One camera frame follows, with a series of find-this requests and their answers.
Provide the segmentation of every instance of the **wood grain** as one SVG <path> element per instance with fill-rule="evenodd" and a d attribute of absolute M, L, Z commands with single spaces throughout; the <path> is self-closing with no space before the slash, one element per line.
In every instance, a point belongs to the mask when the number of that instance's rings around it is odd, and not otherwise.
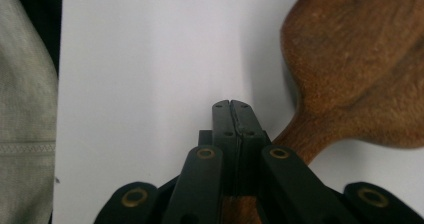
<path fill-rule="evenodd" d="M 274 144 L 306 163 L 345 138 L 424 145 L 424 0 L 299 0 L 281 44 L 299 96 Z M 260 223 L 254 198 L 227 198 L 223 223 Z"/>

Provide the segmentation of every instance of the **white table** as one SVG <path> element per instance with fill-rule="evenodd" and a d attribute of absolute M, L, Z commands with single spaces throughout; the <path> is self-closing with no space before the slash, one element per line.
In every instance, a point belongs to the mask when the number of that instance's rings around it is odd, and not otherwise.
<path fill-rule="evenodd" d="M 220 100 L 251 104 L 274 138 L 294 112 L 279 29 L 295 1 L 64 0 L 54 223 L 92 223 L 122 185 L 178 175 Z M 311 167 L 424 215 L 423 154 L 344 141 Z"/>

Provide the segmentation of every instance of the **spoon head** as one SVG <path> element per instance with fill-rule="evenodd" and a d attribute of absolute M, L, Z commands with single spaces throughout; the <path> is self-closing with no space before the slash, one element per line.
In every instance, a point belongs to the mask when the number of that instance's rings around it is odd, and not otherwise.
<path fill-rule="evenodd" d="M 299 0 L 281 40 L 297 116 L 329 140 L 424 145 L 424 0 Z"/>

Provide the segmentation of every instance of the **brown wooden utensil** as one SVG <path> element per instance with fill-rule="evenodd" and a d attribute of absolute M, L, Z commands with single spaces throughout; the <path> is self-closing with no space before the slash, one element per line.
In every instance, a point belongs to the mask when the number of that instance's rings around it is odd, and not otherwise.
<path fill-rule="evenodd" d="M 299 97 L 273 144 L 306 163 L 346 138 L 424 145 L 424 0 L 299 0 L 281 44 Z M 224 223 L 260 223 L 254 198 L 223 208 Z"/>

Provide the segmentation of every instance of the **wooden spoon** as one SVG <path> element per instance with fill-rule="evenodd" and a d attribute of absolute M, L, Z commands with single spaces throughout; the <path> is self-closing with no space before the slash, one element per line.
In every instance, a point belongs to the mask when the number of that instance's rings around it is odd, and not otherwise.
<path fill-rule="evenodd" d="M 345 138 L 424 145 L 424 0 L 299 0 L 281 41 L 299 98 L 274 144 L 306 163 Z M 223 210 L 224 223 L 260 223 L 254 198 Z"/>

